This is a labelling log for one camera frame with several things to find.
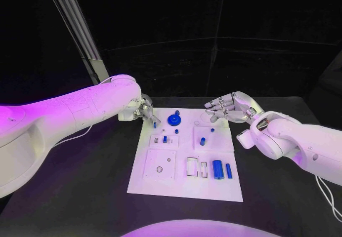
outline blue battery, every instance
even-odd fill
[[[204,138],[203,137],[200,138],[200,143],[199,144],[200,144],[200,146],[204,145]]]
[[[226,164],[226,175],[228,175],[228,178],[232,179],[229,164]]]
[[[222,161],[215,160],[212,161],[212,168],[213,168],[213,178],[215,179],[223,179],[223,168],[222,168]]]

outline table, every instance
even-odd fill
[[[153,98],[154,107],[202,108],[212,98]],[[317,120],[298,97],[255,98],[265,111],[301,123]],[[112,237],[177,219],[232,222],[280,236],[340,236],[342,224],[314,176],[287,158],[271,160],[235,136],[229,123],[243,202],[127,194],[141,120],[109,118],[50,150],[36,175],[14,192],[0,216],[0,236]],[[342,207],[342,187],[329,183]]]

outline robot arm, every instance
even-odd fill
[[[160,123],[128,75],[49,100],[0,106],[0,197],[28,181],[56,142],[116,114],[122,121]]]
[[[288,157],[303,170],[342,185],[342,131],[301,124],[281,113],[264,112],[242,92],[219,97],[204,107],[210,107],[206,112],[213,115],[212,121],[226,118],[251,124],[236,136],[243,148],[255,145],[271,159]]]

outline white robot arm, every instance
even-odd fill
[[[290,116],[264,112],[254,99],[233,92],[204,104],[212,122],[226,118],[248,122],[236,139],[242,147],[256,146],[271,159],[288,157],[303,170],[342,185],[342,131],[301,124]]]
[[[28,181],[56,142],[116,114],[121,121],[160,123],[128,75],[49,100],[0,106],[0,197]]]

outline black table surface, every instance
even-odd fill
[[[210,99],[155,97],[153,104],[203,108]],[[265,111],[281,112],[301,123],[318,123],[301,98],[255,100]],[[255,147],[245,150],[238,143],[235,136],[248,128],[245,123],[229,122],[243,202],[128,194],[141,123],[112,117],[93,125],[83,137],[50,150],[1,213],[1,237],[112,237],[178,219],[238,223],[280,236],[342,235],[342,223],[314,176],[288,158],[271,160]],[[342,187],[327,185],[342,207]]]

